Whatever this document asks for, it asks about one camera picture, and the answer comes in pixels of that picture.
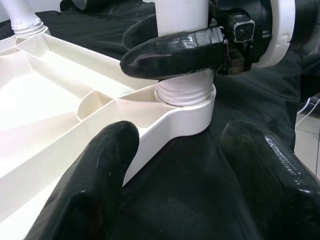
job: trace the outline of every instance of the white pipe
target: white pipe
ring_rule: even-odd
[[[159,36],[208,27],[208,0],[157,0],[155,10]],[[173,106],[193,106],[210,96],[212,84],[213,73],[206,70],[161,81],[155,95]]]
[[[46,31],[46,26],[32,11],[27,0],[0,0],[11,20],[17,38],[26,38]]]

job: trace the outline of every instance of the white plastic leg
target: white plastic leg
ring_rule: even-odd
[[[155,2],[159,36],[195,31],[208,27],[207,0],[159,0]],[[158,83],[156,96],[173,106],[193,106],[211,94],[213,74],[210,70],[172,78]]]
[[[30,37],[47,28],[31,10],[27,0],[0,0],[11,20],[11,28],[18,38]]]
[[[156,81],[129,77],[119,63],[45,33],[0,41],[0,239],[24,238],[105,126],[127,120],[139,130],[126,184],[168,141],[209,125],[214,87],[199,104],[172,106],[157,101]]]

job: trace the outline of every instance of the black cloth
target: black cloth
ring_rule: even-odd
[[[154,14],[154,5],[117,4],[98,13],[69,9],[38,15],[52,36],[120,59],[127,51],[124,31],[146,13]],[[10,35],[9,29],[8,21],[0,24],[1,39]],[[249,211],[220,135],[229,121],[245,120],[276,133],[293,150],[303,67],[302,57],[289,52],[274,67],[216,77],[210,126],[170,141],[124,187],[112,239],[267,239]]]

